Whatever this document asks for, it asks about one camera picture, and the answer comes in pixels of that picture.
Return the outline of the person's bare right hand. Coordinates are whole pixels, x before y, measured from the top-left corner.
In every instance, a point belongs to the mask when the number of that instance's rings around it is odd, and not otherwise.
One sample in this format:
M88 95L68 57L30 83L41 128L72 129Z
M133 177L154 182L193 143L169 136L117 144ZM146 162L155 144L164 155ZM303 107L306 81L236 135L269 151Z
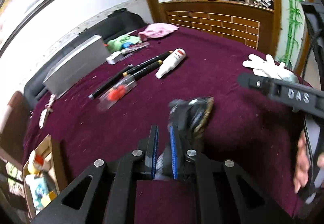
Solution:
M310 169L310 162L306 154L306 138L304 130L300 134L297 147L295 173L293 177L295 194L298 193L301 188L306 186L309 179L308 171Z

